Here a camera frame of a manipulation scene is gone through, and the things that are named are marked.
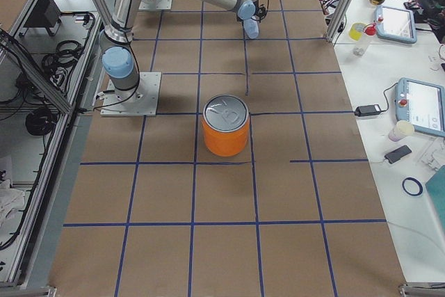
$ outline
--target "light blue joint cap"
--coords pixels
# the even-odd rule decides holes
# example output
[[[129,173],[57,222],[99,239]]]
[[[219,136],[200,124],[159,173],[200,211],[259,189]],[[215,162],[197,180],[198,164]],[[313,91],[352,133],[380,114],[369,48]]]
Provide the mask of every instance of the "light blue joint cap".
[[[240,8],[238,9],[238,17],[241,20],[247,20],[251,17],[253,17],[255,14],[255,5],[253,4],[253,1],[246,0],[242,3]]]
[[[122,47],[112,47],[102,56],[102,65],[113,78],[123,79],[133,69],[133,58],[128,50]]]
[[[255,39],[259,35],[258,22],[253,19],[243,20],[244,31],[250,39]]]

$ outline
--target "blue ring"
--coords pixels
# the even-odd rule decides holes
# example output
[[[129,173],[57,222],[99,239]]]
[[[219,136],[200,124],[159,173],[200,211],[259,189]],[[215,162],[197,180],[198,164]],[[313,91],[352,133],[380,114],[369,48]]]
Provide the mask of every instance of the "blue ring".
[[[419,192],[418,193],[410,193],[409,191],[406,190],[405,187],[405,182],[406,181],[413,181],[418,187],[419,187]],[[420,183],[420,181],[418,179],[415,179],[413,177],[407,177],[402,181],[402,188],[403,190],[409,195],[409,196],[420,196],[423,193],[423,187],[422,184]]]

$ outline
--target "green box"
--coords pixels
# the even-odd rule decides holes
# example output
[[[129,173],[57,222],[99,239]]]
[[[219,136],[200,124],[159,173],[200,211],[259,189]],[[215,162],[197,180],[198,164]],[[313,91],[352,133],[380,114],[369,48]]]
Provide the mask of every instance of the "green box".
[[[445,230],[445,165],[426,182],[426,189]]]

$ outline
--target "black phone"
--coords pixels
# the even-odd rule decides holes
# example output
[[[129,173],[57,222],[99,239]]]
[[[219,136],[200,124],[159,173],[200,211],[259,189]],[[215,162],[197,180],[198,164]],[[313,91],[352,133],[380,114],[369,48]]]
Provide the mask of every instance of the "black phone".
[[[412,151],[408,146],[406,145],[400,146],[398,149],[386,153],[385,159],[387,159],[389,163],[396,163],[397,161],[401,160],[404,156],[407,156],[411,152]]]

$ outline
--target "metal can lid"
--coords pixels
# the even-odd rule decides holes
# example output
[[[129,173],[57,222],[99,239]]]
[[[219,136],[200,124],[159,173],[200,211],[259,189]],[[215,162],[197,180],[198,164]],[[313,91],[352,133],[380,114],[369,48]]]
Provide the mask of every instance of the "metal can lid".
[[[249,110],[243,100],[233,95],[217,95],[204,106],[203,116],[207,124],[221,132],[241,128],[247,121]]]

